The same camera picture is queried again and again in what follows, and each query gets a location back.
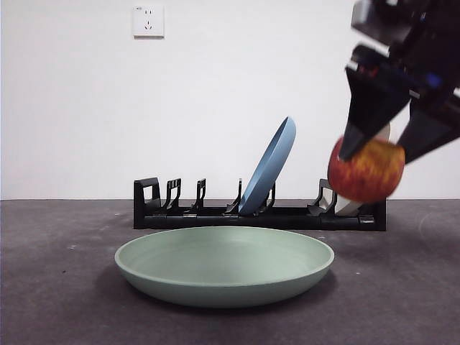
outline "apple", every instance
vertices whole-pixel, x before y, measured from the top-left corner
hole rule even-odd
[[[337,194],[360,203],[386,199],[401,181],[405,152],[400,145],[371,139],[349,161],[339,158],[341,137],[332,150],[328,181]]]

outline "wall socket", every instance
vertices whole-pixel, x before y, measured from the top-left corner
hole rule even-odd
[[[136,6],[132,12],[132,33],[134,37],[165,37],[164,6]]]

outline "green plate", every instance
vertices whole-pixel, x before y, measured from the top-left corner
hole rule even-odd
[[[209,226],[158,232],[115,254],[123,276],[160,300],[207,308],[277,302],[314,286],[334,252],[289,231]]]

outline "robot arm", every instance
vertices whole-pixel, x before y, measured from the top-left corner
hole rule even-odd
[[[349,160],[410,103],[398,144],[406,163],[460,137],[460,1],[361,0],[353,28],[389,46],[358,45],[347,67],[349,118],[339,157]]]

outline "black dish rack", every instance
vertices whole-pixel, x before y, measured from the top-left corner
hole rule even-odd
[[[196,200],[190,207],[179,206],[182,180],[167,182],[166,200],[160,198],[157,178],[134,181],[134,228],[135,229],[180,229],[194,226],[258,226],[275,229],[297,230],[363,230],[385,231],[386,201],[363,205],[356,216],[337,216],[334,212],[337,194],[327,180],[319,182],[316,200],[305,207],[275,205],[275,185],[258,210],[249,216],[238,214],[242,196],[242,181],[239,180],[238,196],[233,203],[221,207],[204,206],[206,179],[196,186]],[[152,187],[152,198],[145,200],[144,188]],[[176,197],[171,198],[176,189]],[[323,190],[332,190],[332,202],[321,208]]]

